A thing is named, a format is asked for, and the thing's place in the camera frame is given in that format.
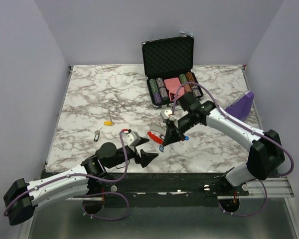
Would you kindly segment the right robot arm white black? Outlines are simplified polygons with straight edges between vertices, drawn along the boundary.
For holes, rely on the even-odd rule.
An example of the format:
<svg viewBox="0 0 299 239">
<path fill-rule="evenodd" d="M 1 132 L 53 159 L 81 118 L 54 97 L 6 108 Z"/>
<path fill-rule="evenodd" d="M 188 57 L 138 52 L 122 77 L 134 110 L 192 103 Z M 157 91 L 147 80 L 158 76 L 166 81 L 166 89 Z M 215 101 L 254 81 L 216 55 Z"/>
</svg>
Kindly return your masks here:
<svg viewBox="0 0 299 239">
<path fill-rule="evenodd" d="M 184 141 L 184 134 L 189 129 L 202 124 L 230 137 L 249 154 L 247 162 L 225 173 L 224 180 L 219 183 L 219 189 L 223 194 L 231 195 L 242 183 L 254 179 L 267 179 L 285 161 L 280 136 L 276 131 L 265 132 L 249 126 L 226 114 L 212 101 L 201 103 L 191 92 L 181 96 L 179 104 L 187 112 L 180 119 L 175 117 L 172 110 L 160 113 L 161 119 L 166 124 L 163 146 Z"/>
</svg>

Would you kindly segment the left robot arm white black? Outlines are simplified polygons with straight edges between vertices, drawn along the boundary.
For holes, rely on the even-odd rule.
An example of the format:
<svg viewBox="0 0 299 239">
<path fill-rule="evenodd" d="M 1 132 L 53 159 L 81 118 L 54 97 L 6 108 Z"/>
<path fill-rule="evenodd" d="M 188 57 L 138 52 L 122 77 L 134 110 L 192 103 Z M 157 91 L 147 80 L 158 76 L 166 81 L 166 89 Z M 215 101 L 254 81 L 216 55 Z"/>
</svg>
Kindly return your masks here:
<svg viewBox="0 0 299 239">
<path fill-rule="evenodd" d="M 30 182 L 24 178 L 15 180 L 3 197 L 3 215 L 8 218 L 9 224 L 16 226 L 29 220 L 37 209 L 54 201 L 77 196 L 97 196 L 101 189 L 100 183 L 117 183 L 123 179 L 123 176 L 107 179 L 107 169 L 128 164 L 131 159 L 145 168 L 158 157 L 158 153 L 136 149 L 147 143 L 148 139 L 133 136 L 132 133 L 127 137 L 128 143 L 121 148 L 106 142 L 94 155 L 65 172 Z"/>
</svg>

